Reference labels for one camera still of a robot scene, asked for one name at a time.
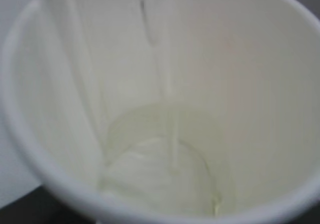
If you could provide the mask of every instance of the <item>milky liquid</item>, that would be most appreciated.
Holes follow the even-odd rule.
[[[162,105],[137,108],[110,125],[108,163],[100,191],[107,198],[117,198],[150,212],[214,216],[221,196],[204,156],[212,157],[206,151],[210,145],[222,145],[216,123],[207,113],[187,106],[176,104],[168,110],[167,131],[175,131],[175,118],[181,121],[179,137],[174,137],[178,153],[174,158],[178,165],[173,170],[172,149],[168,149],[167,131],[163,129]]]
[[[209,133],[207,137],[188,137],[187,129],[207,124],[201,122],[200,114],[190,119],[190,113],[197,112],[174,102],[165,45],[166,0],[141,0],[141,9],[157,68],[161,101],[124,114],[109,127],[102,193],[158,213],[214,216],[220,196],[213,174],[197,150],[198,144],[204,145],[203,140],[210,145],[214,137]]]

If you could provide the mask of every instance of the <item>dark background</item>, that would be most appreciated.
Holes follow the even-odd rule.
[[[0,210],[0,224],[95,224],[40,187]],[[320,224],[320,203],[288,224]]]

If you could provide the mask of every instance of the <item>white liquid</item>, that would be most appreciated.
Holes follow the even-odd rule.
[[[175,127],[172,115],[176,111],[179,127]],[[215,122],[207,113],[178,105],[167,113],[167,130],[179,133],[174,137],[177,169],[172,169],[174,153],[163,130],[162,104],[144,106],[125,113],[110,126],[108,163],[100,191],[142,210],[214,216],[220,194],[203,153],[212,143],[222,144]],[[204,125],[208,128],[199,130]]]

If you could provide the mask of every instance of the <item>cup rim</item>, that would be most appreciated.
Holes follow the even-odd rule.
[[[318,19],[296,0],[283,0],[291,5],[318,32]],[[10,30],[2,50],[0,82],[3,118],[12,143],[22,153],[31,170],[43,184],[60,200],[69,206],[97,220],[149,224],[269,224],[287,221],[305,211],[317,202],[320,193],[320,169],[294,193],[257,208],[217,218],[168,217],[131,210],[116,200],[107,200],[98,193],[68,176],[53,158],[41,147],[27,125],[14,95],[12,80],[12,59],[23,28],[41,6],[40,0],[33,0],[19,15]]]

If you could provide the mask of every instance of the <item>white paper cup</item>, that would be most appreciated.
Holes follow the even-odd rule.
[[[210,113],[223,133],[223,148],[208,149],[222,215],[143,213],[95,191],[109,123],[161,97],[139,0],[34,0],[25,8],[1,71],[17,149],[52,193],[102,223],[270,224],[297,216],[320,192],[318,20],[295,0],[167,7],[175,103]]]

